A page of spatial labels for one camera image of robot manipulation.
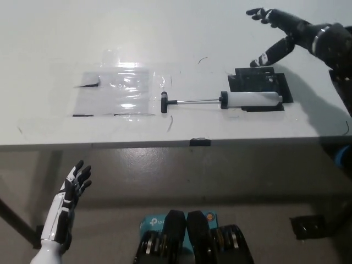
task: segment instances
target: white cylinder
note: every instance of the white cylinder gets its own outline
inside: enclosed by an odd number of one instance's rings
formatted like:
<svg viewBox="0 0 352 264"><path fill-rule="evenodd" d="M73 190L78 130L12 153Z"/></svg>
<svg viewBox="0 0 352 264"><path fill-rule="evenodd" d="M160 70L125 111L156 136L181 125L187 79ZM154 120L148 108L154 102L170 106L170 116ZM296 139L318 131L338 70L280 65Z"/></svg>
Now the white cylinder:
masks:
<svg viewBox="0 0 352 264"><path fill-rule="evenodd" d="M42 248L32 259L31 264L61 264L61 245L52 240L42 239Z"/></svg>
<svg viewBox="0 0 352 264"><path fill-rule="evenodd" d="M245 106L277 106L282 96L277 92L228 92L227 108Z"/></svg>

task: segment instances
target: syringe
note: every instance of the syringe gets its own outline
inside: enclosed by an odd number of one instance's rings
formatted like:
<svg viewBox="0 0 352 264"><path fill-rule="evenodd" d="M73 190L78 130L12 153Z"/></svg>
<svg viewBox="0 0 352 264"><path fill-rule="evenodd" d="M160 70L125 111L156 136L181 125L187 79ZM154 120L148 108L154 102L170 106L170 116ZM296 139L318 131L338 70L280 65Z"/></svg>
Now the syringe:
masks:
<svg viewBox="0 0 352 264"><path fill-rule="evenodd" d="M167 113L168 105L178 105L182 103L216 102L221 104L221 109L237 107L273 107L282 103L282 96L277 92L227 92L222 91L217 99L199 100L168 100L166 92L161 93L161 112Z"/></svg>

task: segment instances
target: blue box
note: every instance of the blue box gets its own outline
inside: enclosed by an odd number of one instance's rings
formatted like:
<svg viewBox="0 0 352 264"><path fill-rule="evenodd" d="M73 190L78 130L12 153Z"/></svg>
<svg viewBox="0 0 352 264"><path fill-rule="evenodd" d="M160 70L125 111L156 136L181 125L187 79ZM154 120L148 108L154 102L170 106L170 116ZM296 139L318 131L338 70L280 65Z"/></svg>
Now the blue box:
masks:
<svg viewBox="0 0 352 264"><path fill-rule="evenodd" d="M215 211L202 211L208 220L209 228L217 228L218 220ZM139 225L139 235L142 238L147 231L161 232L164 226L166 214L154 214L146 216ZM183 253L193 253L191 242L189 241L188 232L186 230L185 239L183 241Z"/></svg>

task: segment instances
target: metal rod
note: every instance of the metal rod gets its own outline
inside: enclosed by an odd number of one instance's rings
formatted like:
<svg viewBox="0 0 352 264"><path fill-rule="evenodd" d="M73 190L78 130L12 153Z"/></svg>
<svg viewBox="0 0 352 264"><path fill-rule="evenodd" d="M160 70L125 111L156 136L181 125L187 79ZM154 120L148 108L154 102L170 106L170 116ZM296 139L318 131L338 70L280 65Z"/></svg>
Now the metal rod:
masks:
<svg viewBox="0 0 352 264"><path fill-rule="evenodd" d="M208 102L208 101L219 101L219 98L217 98L217 99L200 99L200 100L177 101L177 103L193 103L193 102Z"/></svg>

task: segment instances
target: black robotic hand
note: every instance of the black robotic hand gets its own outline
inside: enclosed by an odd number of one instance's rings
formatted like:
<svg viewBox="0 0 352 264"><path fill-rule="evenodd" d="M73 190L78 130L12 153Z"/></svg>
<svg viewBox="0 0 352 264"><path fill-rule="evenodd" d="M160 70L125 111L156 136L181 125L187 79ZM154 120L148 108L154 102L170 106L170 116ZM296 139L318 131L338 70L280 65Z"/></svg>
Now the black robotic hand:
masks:
<svg viewBox="0 0 352 264"><path fill-rule="evenodd" d="M41 240L60 244L61 254L70 248L75 208L84 190L92 183L88 180L91 166L84 169L82 167L83 161L78 162L65 178L60 191L53 199L41 235Z"/></svg>
<svg viewBox="0 0 352 264"><path fill-rule="evenodd" d="M299 45L333 70L343 73L351 71L352 27L343 27L339 23L312 25L278 9L255 8L246 13L254 20L283 30L287 35L253 60L251 67L272 65L291 53L295 45Z"/></svg>

